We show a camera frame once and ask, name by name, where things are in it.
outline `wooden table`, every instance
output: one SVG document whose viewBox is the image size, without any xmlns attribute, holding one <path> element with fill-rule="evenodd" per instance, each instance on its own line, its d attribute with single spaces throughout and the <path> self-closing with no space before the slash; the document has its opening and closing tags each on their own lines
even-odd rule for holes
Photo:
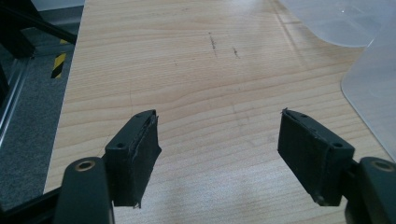
<svg viewBox="0 0 396 224">
<path fill-rule="evenodd" d="M 46 190 L 154 108 L 163 153 L 143 208 L 117 208 L 117 223 L 344 223 L 345 200 L 313 203 L 276 145 L 288 107 L 355 160 L 389 159 L 340 89 L 361 52 L 318 39 L 276 0 L 87 0 Z"/>
</svg>

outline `hazard tape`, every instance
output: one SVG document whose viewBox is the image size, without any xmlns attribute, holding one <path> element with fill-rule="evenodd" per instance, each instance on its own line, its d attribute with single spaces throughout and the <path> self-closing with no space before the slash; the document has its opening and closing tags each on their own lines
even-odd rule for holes
<svg viewBox="0 0 396 224">
<path fill-rule="evenodd" d="M 67 43 L 67 41 L 61 39 L 61 44 Z M 62 75 L 62 70 L 64 69 L 64 60 L 66 59 L 66 53 L 60 53 L 55 57 L 55 62 L 53 64 L 52 74 L 50 78 L 60 78 Z"/>
</svg>

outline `table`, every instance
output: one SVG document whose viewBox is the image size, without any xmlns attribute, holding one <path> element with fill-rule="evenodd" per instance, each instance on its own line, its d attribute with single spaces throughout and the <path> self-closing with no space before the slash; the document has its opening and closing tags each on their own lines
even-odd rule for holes
<svg viewBox="0 0 396 224">
<path fill-rule="evenodd" d="M 87 0 L 46 191 L 156 109 L 163 153 L 142 209 L 117 223 L 345 223 L 312 202 L 276 151 L 280 111 L 389 159 L 340 81 L 362 49 L 326 43 L 276 0 Z"/>
</svg>

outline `gray carpet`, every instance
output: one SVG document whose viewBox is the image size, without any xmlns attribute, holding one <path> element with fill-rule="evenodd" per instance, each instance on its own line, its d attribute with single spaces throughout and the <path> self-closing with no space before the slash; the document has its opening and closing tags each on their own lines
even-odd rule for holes
<svg viewBox="0 0 396 224">
<path fill-rule="evenodd" d="M 82 7 L 43 12 L 47 21 L 78 32 Z M 60 39 L 30 28 L 23 33 L 45 52 L 28 61 L 24 84 L 0 146 L 0 204 L 8 210 L 43 193 L 61 113 L 73 47 L 66 53 L 60 78 L 50 78 Z M 21 66 L 3 48 L 0 59 L 9 77 Z"/>
</svg>

